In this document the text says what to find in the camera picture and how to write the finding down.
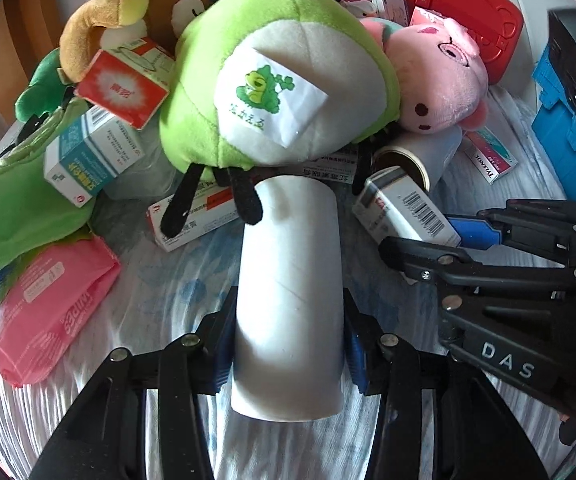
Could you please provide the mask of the teal white medicine box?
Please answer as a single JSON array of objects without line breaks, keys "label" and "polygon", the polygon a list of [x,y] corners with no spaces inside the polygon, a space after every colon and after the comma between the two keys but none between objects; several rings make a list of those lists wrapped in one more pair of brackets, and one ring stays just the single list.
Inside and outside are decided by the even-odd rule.
[{"label": "teal white medicine box", "polygon": [[82,208],[144,154],[139,132],[95,105],[48,145],[44,178]]}]

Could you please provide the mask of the green dinosaur plush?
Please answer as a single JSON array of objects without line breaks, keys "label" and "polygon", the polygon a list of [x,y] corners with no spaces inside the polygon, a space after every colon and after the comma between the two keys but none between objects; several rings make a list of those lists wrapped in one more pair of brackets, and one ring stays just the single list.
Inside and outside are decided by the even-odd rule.
[{"label": "green dinosaur plush", "polygon": [[37,65],[26,89],[14,104],[15,118],[27,122],[33,115],[53,113],[61,104],[65,91],[75,84],[61,67],[60,49],[50,51]]}]

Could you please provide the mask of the brown bear plush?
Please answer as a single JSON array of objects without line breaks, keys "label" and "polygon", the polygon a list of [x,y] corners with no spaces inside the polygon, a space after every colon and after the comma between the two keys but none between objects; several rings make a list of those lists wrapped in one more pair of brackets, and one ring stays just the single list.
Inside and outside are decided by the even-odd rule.
[{"label": "brown bear plush", "polygon": [[185,28],[210,6],[211,0],[149,0],[143,18],[147,36],[170,54]]}]

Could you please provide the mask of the pink wipes pack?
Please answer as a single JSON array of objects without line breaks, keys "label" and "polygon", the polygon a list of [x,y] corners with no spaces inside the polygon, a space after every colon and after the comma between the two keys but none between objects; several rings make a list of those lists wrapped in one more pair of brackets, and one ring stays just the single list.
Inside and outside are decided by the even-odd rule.
[{"label": "pink wipes pack", "polygon": [[120,274],[96,234],[42,248],[0,304],[0,375],[13,387],[45,380]]}]

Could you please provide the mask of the pink pig plush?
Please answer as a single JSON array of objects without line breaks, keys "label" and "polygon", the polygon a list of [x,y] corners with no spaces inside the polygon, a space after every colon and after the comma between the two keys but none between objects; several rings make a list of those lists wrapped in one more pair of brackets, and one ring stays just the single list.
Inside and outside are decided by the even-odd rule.
[{"label": "pink pig plush", "polygon": [[361,24],[394,67],[405,131],[434,134],[484,125],[489,76],[465,27],[452,18],[406,27],[384,18],[363,18]]}]

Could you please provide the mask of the blue plastic crate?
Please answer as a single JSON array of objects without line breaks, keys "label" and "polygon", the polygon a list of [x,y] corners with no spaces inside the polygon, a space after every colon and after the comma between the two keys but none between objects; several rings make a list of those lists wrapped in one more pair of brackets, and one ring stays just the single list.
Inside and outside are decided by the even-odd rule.
[{"label": "blue plastic crate", "polygon": [[548,155],[566,196],[576,201],[576,116],[550,64],[549,54],[550,49],[545,47],[532,75],[541,88],[532,129]]}]

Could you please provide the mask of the toothpaste box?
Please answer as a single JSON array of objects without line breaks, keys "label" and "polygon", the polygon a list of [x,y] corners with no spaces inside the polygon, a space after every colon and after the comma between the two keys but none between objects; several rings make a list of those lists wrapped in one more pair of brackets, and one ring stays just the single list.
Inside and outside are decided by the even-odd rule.
[{"label": "toothpaste box", "polygon": [[512,152],[488,127],[466,131],[462,151],[489,184],[504,177],[518,164]]}]

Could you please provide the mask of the small red white box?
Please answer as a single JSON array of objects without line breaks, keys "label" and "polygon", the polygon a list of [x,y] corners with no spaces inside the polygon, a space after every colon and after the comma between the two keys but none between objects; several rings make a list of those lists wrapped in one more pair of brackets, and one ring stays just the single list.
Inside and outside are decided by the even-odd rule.
[{"label": "small red white box", "polygon": [[141,130],[169,95],[174,59],[150,38],[101,49],[75,94]]}]

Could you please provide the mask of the green round plush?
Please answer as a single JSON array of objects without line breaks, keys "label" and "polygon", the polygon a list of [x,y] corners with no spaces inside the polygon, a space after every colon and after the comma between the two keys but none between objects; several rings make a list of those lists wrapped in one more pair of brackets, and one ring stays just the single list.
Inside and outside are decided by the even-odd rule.
[{"label": "green round plush", "polygon": [[160,139],[181,184],[160,228],[177,236],[202,180],[262,220],[250,172],[359,143],[401,114],[392,63],[335,0],[218,0],[179,36]]}]

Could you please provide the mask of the white paper roll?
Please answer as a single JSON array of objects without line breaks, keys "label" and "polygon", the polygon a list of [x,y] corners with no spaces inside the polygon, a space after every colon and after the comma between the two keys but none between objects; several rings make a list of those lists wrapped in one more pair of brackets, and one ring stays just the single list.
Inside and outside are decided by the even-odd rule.
[{"label": "white paper roll", "polygon": [[401,167],[421,188],[430,192],[439,182],[463,141],[463,130],[452,126],[433,134],[404,132],[373,155],[374,174]]}]

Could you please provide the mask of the pink white carton box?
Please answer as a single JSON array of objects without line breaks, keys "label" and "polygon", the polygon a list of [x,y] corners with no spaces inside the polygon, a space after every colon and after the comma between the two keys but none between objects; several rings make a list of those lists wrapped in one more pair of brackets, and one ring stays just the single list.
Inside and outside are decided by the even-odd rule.
[{"label": "pink white carton box", "polygon": [[376,9],[378,18],[384,18],[401,26],[409,25],[409,11],[405,0],[370,1]]}]

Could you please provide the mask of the white cardboard tube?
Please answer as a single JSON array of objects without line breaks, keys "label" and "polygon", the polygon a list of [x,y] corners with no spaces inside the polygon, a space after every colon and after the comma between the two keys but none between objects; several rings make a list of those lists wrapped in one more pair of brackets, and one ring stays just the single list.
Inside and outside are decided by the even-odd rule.
[{"label": "white cardboard tube", "polygon": [[263,219],[243,234],[233,411],[308,422],[343,407],[343,285],[337,200],[317,180],[256,185]]}]

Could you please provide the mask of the white barcode box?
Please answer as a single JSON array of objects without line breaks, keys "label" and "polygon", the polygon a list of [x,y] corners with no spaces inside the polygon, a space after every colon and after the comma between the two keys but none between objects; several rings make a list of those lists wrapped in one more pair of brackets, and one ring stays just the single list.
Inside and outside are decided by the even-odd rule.
[{"label": "white barcode box", "polygon": [[370,176],[352,210],[377,244],[387,237],[448,247],[462,242],[425,190],[398,166]]}]

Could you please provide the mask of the white red medicine box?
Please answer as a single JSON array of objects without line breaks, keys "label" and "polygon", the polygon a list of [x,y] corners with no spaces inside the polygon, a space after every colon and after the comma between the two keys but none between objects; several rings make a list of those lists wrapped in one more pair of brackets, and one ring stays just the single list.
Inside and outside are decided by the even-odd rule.
[{"label": "white red medicine box", "polygon": [[175,237],[167,237],[160,224],[171,200],[173,196],[169,195],[147,209],[154,242],[164,252],[173,252],[238,218],[231,188],[222,188],[214,182],[200,183],[183,229]]}]

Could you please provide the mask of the tan curled plush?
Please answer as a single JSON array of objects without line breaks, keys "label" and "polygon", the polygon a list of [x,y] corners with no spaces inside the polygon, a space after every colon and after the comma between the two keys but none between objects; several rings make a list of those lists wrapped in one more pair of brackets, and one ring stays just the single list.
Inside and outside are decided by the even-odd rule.
[{"label": "tan curled plush", "polygon": [[64,78],[78,84],[92,58],[106,44],[120,44],[127,33],[146,35],[143,19],[149,0],[88,0],[68,19],[59,40]]}]

